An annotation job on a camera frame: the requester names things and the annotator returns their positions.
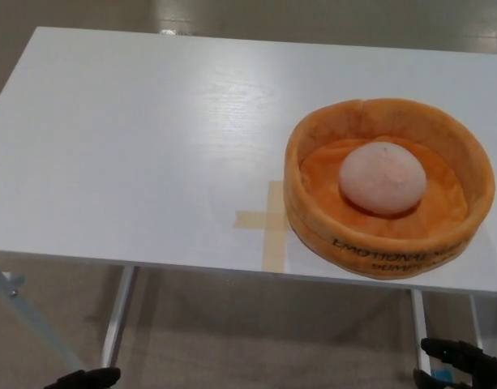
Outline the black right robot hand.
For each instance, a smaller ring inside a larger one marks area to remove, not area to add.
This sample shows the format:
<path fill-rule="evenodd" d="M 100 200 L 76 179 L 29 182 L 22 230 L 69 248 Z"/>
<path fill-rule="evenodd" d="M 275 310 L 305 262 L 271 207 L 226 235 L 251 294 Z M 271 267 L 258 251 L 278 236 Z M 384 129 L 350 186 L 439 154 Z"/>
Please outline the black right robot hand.
<path fill-rule="evenodd" d="M 473 373 L 478 361 L 484 355 L 481 348 L 461 340 L 423 338 L 420 341 L 420 346 L 429 357 L 435 357 L 467 374 Z M 413 380 L 416 388 L 469 388 L 469 385 L 466 384 L 448 383 L 433 378 L 420 369 L 413 370 Z"/>

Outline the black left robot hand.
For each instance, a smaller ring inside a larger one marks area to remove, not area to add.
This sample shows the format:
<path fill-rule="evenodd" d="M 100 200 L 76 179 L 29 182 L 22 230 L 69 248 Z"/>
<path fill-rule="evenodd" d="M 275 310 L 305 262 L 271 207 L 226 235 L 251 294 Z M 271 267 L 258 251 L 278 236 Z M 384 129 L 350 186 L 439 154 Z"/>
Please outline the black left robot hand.
<path fill-rule="evenodd" d="M 94 370 L 77 370 L 58 378 L 45 389 L 106 389 L 114 386 L 121 378 L 117 367 L 105 367 Z"/>

